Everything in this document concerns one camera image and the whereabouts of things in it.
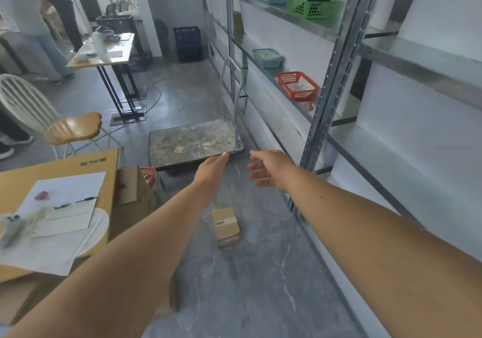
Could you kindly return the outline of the small red basket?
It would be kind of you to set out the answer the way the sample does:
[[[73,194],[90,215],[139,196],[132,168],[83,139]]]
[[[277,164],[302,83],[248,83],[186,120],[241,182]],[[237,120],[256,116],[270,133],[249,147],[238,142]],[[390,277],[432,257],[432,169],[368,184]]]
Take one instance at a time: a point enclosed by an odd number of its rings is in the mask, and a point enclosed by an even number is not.
[[[157,178],[156,176],[157,171],[155,170],[155,168],[140,166],[139,169],[148,186],[151,189],[153,189],[156,184],[156,178]]]

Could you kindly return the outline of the red plastic basket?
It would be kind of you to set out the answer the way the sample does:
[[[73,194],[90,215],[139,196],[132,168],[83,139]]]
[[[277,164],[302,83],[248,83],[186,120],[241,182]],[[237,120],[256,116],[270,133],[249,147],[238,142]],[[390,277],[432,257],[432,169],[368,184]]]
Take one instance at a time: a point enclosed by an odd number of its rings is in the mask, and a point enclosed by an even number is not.
[[[276,77],[288,98],[295,102],[311,101],[321,91],[321,88],[303,72],[277,73]]]

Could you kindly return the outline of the large open cardboard box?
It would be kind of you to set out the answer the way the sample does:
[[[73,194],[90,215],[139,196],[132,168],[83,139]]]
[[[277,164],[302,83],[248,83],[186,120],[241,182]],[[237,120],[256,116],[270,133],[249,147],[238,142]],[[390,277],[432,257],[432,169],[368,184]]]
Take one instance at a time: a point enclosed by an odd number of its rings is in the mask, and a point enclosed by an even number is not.
[[[140,222],[162,204],[161,181],[156,173],[151,189],[139,166],[127,166],[116,171],[113,208],[110,216],[109,241]]]

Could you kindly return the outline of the green plastic basket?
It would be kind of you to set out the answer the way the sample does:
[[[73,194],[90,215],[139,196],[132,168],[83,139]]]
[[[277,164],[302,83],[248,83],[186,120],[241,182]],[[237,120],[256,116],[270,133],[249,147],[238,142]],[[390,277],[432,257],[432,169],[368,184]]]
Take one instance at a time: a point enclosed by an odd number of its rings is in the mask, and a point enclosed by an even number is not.
[[[286,9],[288,12],[304,19],[319,20],[330,18],[343,3],[343,0],[333,0],[327,3],[286,0]]]

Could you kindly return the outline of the black chair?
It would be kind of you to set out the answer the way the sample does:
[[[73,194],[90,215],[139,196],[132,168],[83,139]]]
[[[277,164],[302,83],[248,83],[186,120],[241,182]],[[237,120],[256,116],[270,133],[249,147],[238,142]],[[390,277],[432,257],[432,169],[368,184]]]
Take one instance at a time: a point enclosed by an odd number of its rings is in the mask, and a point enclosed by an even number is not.
[[[79,0],[93,31],[98,27],[97,19],[103,16],[98,0]]]

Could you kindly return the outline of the white-backed wooden chair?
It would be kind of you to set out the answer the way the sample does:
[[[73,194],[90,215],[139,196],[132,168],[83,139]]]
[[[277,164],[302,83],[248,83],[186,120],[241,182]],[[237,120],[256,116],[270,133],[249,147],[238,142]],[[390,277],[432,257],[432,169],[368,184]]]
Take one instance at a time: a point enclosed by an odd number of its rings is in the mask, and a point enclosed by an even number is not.
[[[108,145],[113,141],[120,149],[124,147],[103,127],[99,112],[61,116],[42,92],[15,75],[0,75],[0,103],[15,120],[42,134],[57,159],[66,158],[69,150],[76,155],[73,143],[79,141],[89,141],[102,151],[95,140],[100,133],[108,137]]]

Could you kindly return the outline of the metal shelving rack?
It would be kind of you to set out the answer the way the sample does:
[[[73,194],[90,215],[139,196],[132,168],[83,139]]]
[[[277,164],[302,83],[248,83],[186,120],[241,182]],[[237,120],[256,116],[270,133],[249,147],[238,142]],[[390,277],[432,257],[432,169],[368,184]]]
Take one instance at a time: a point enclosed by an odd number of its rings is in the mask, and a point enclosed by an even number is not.
[[[207,0],[226,32],[238,117],[329,181],[380,202],[482,263],[482,0],[377,0],[346,83],[328,99],[288,105],[277,73],[257,63],[253,30],[228,20],[250,5],[308,31],[286,3]]]

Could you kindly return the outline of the black plastic crate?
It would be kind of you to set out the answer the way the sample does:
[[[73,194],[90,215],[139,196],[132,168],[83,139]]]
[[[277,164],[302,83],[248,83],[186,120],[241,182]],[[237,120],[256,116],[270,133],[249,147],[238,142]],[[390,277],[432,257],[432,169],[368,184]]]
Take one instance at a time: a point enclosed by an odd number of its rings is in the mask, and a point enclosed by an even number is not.
[[[145,72],[148,69],[148,55],[144,51],[140,36],[135,24],[135,19],[130,16],[99,16],[96,19],[98,26],[104,26],[115,34],[134,34],[133,45],[130,51],[129,68],[134,73]]]

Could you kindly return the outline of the wooden table with black legs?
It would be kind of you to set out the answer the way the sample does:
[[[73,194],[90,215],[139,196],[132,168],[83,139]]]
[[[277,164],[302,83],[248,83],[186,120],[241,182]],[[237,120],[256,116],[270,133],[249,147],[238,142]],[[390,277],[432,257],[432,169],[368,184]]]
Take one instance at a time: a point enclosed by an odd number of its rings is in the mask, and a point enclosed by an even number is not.
[[[116,41],[105,41],[100,32],[94,32],[70,59],[70,69],[95,68],[109,94],[114,109],[110,126],[143,122],[147,118],[147,91],[136,85],[129,67],[136,35],[122,33]]]

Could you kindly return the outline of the black pen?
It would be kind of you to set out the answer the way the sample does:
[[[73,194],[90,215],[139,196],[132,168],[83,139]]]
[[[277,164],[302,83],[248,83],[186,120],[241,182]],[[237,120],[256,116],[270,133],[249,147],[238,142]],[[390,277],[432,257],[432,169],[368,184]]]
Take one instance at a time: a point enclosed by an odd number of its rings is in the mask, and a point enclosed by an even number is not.
[[[98,196],[91,196],[91,197],[84,198],[82,200],[78,200],[78,201],[74,201],[74,202],[70,202],[70,203],[62,204],[60,206],[53,207],[53,209],[54,210],[62,209],[62,208],[72,206],[74,204],[79,204],[79,203],[87,202],[87,201],[93,201],[93,200],[96,200],[97,198],[98,198]]]

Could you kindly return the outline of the small cardboard box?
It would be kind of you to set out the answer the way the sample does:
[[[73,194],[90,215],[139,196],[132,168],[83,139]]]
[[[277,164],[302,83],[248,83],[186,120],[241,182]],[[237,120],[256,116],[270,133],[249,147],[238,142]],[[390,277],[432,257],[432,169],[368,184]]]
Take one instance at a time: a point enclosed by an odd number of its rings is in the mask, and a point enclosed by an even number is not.
[[[213,210],[212,220],[220,249],[230,247],[241,240],[242,232],[232,207]]]

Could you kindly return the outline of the person's left forearm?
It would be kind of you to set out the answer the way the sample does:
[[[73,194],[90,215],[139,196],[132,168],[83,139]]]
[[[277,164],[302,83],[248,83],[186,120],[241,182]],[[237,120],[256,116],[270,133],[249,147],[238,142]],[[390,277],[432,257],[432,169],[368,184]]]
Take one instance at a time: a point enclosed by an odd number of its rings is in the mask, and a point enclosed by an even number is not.
[[[5,338],[139,338],[215,189],[193,182],[89,258]]]

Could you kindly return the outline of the person's right hand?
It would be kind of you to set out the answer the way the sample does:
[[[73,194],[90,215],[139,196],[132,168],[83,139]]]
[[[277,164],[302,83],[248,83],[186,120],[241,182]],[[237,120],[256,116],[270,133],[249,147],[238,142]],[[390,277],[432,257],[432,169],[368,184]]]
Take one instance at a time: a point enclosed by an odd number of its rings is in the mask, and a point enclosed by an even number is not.
[[[288,193],[288,172],[296,165],[290,157],[280,150],[270,160],[251,160],[248,165],[250,179],[256,181],[259,188],[274,187],[282,193]]]

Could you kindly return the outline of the white bottle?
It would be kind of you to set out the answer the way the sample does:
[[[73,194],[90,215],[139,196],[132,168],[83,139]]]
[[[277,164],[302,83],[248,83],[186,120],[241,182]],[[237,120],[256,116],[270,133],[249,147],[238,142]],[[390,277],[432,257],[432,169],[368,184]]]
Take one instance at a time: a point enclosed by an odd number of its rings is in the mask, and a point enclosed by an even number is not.
[[[105,46],[105,35],[102,32],[95,31],[92,33],[93,48],[98,58],[107,58],[107,48]]]

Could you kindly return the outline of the teal plastic basket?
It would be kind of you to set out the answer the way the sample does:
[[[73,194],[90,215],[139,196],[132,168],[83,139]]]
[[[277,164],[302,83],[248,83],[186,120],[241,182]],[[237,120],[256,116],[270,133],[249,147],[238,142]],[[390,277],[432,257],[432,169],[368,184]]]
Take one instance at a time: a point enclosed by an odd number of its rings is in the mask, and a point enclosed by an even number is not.
[[[264,69],[279,68],[285,57],[272,48],[254,49],[253,57],[255,61]]]

